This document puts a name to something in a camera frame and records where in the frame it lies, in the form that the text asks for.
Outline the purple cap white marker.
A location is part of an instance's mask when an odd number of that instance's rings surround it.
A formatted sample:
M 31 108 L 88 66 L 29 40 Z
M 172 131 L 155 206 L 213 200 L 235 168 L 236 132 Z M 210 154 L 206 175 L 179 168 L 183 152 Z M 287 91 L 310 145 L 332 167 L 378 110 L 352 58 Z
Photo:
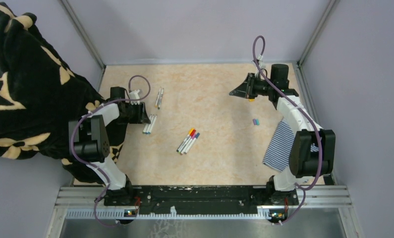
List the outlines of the purple cap white marker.
M 154 123 L 155 117 L 156 117 L 156 115 L 151 115 L 151 116 L 150 116 L 151 122 L 147 125 L 147 127 L 146 127 L 146 129 L 145 129 L 145 131 L 144 131 L 145 134 L 149 134 L 149 133 L 150 133 L 150 127 L 151 127 L 152 124 Z

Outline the green end white marker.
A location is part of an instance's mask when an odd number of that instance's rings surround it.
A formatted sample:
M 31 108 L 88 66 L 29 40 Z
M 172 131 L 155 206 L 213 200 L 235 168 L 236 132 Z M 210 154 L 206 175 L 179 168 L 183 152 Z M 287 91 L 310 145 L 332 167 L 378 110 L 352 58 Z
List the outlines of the green end white marker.
M 159 96 L 159 101 L 158 101 L 158 105 L 157 105 L 158 110 L 161 109 L 163 96 L 164 96 L 164 88 L 161 89 L 161 93 L 160 93 L 160 96 Z

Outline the orange cap white marker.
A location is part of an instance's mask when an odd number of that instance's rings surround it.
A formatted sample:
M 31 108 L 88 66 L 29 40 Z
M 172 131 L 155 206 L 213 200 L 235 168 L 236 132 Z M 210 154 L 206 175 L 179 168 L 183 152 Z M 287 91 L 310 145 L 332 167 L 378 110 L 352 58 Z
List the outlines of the orange cap white marker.
M 191 128 L 190 131 L 188 132 L 187 136 L 184 138 L 184 140 L 182 141 L 182 143 L 180 144 L 180 146 L 178 147 L 178 149 L 176 150 L 178 153 L 180 152 L 180 150 L 183 148 L 183 146 L 185 145 L 185 143 L 187 142 L 187 140 L 190 138 L 191 133 L 195 130 L 195 128 Z

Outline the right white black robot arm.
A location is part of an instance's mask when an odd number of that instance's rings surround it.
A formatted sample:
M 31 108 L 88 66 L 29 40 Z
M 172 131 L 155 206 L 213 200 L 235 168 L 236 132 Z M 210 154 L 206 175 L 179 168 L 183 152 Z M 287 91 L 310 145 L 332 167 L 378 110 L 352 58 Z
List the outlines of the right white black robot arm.
M 287 139 L 290 148 L 285 155 L 287 165 L 266 183 L 266 199 L 271 204 L 288 200 L 299 185 L 310 178 L 317 182 L 334 168 L 336 135 L 331 129 L 322 128 L 308 114 L 297 91 L 289 86 L 288 73 L 286 64 L 273 64 L 270 77 L 266 76 L 265 69 L 259 68 L 256 73 L 248 73 L 229 93 L 248 100 L 268 97 L 290 130 Z

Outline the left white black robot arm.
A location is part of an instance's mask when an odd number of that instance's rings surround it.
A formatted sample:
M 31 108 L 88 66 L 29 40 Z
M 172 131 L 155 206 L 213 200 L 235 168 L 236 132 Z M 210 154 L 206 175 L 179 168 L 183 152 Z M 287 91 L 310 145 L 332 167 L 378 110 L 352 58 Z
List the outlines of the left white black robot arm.
M 107 127 L 150 122 L 141 90 L 112 87 L 110 98 L 81 119 L 68 123 L 69 152 L 106 186 L 101 199 L 106 206 L 132 205 L 135 191 L 128 176 L 116 166 L 113 156 L 119 149 L 110 145 Z

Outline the blue cap white marker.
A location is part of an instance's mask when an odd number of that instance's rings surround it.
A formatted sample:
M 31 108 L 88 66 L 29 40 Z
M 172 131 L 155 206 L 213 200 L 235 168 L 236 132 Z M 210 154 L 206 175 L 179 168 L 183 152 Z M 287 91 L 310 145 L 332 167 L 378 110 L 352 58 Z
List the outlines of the blue cap white marker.
M 197 134 L 195 135 L 194 139 L 192 140 L 192 142 L 190 143 L 190 145 L 187 147 L 187 149 L 185 150 L 184 154 L 187 154 L 190 150 L 190 148 L 192 147 L 192 145 L 195 143 L 195 141 L 198 139 L 200 133 L 197 132 Z

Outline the blue striped cloth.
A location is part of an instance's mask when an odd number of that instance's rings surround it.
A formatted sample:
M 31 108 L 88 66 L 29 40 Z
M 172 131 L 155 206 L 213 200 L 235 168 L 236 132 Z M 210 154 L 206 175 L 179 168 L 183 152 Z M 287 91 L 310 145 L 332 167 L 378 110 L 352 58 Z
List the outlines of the blue striped cloth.
M 290 152 L 293 146 L 295 135 L 285 119 L 282 119 L 270 141 L 265 152 L 263 165 L 282 172 L 289 165 Z

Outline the black floral blanket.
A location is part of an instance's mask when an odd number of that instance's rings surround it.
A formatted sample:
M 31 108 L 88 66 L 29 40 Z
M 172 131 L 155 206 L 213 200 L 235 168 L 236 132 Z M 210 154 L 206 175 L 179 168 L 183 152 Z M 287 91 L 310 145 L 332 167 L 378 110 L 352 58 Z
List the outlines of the black floral blanket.
M 68 123 L 105 102 L 41 35 L 36 16 L 0 2 L 0 157 L 60 160 L 77 180 L 102 183 L 71 157 Z

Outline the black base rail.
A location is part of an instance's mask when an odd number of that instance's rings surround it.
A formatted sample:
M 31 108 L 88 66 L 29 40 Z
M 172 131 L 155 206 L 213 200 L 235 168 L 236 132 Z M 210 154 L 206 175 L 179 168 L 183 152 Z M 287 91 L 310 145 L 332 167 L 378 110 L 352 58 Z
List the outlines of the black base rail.
M 266 185 L 129 186 L 107 190 L 106 206 L 132 206 L 126 217 L 215 218 L 260 216 L 272 223 L 284 221 L 290 206 L 299 205 L 296 190 L 276 191 Z

